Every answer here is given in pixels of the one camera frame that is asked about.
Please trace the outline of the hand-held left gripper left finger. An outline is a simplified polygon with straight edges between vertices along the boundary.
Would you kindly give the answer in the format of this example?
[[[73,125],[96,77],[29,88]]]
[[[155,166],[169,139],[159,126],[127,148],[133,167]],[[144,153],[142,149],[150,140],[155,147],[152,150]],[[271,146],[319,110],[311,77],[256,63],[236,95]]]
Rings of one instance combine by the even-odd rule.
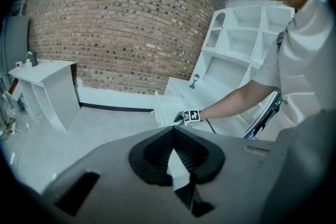
[[[143,182],[131,169],[130,149],[162,129],[105,143],[64,170],[43,191],[42,198],[62,221],[75,224],[191,224],[195,218],[171,187]],[[56,203],[85,172],[98,180],[75,216]]]

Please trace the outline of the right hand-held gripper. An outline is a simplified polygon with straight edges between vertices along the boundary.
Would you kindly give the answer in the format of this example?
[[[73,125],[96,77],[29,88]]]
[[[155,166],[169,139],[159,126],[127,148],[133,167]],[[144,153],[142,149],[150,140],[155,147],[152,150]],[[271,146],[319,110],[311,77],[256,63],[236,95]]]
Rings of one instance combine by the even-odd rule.
[[[190,109],[186,111],[179,112],[175,119],[174,123],[179,123],[179,125],[193,127],[198,122],[200,122],[200,110]]]

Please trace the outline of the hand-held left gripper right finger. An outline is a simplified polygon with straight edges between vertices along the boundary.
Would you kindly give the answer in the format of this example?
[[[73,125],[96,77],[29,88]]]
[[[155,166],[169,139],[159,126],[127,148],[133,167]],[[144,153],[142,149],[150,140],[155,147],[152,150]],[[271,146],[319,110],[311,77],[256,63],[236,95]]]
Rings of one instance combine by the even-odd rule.
[[[212,181],[195,186],[199,197],[214,206],[195,217],[186,208],[174,214],[174,224],[260,224],[266,197],[279,174],[279,143],[173,128],[198,143],[211,142],[225,156]]]

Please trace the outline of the white drawer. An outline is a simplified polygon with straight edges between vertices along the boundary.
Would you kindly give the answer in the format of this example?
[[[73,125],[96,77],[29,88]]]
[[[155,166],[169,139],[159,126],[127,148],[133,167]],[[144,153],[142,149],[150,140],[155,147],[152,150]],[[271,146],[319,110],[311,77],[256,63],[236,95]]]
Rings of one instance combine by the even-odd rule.
[[[185,110],[183,99],[177,96],[159,95],[154,93],[154,116],[158,127],[178,125],[181,121],[174,122],[176,116]]]

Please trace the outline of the person's right forearm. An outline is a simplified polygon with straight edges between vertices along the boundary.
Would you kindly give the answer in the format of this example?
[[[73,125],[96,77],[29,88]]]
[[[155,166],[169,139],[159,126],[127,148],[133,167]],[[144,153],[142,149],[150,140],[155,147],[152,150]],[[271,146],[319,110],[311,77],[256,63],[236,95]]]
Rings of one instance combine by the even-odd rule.
[[[227,118],[250,110],[271,93],[280,91],[277,87],[266,86],[254,80],[238,88],[200,111],[200,120]]]

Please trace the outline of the white desk with shelf unit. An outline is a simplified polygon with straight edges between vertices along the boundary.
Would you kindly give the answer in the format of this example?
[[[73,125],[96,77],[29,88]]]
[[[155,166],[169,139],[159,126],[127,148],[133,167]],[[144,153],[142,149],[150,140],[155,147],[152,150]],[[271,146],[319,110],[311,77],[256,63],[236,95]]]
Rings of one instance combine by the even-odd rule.
[[[181,97],[185,110],[204,109],[244,86],[255,76],[294,14],[293,8],[284,6],[215,11],[190,79],[169,78],[163,95]],[[191,89],[196,73],[200,78]]]

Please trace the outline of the person's white shirt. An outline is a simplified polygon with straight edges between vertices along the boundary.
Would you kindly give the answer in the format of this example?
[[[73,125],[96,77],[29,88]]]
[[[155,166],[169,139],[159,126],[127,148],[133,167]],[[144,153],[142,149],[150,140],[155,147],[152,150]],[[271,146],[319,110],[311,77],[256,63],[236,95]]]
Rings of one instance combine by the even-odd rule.
[[[319,112],[321,104],[304,72],[330,36],[334,15],[328,0],[307,0],[275,39],[253,80],[277,87],[279,111],[269,120],[259,140],[275,141],[283,129],[297,126]]]

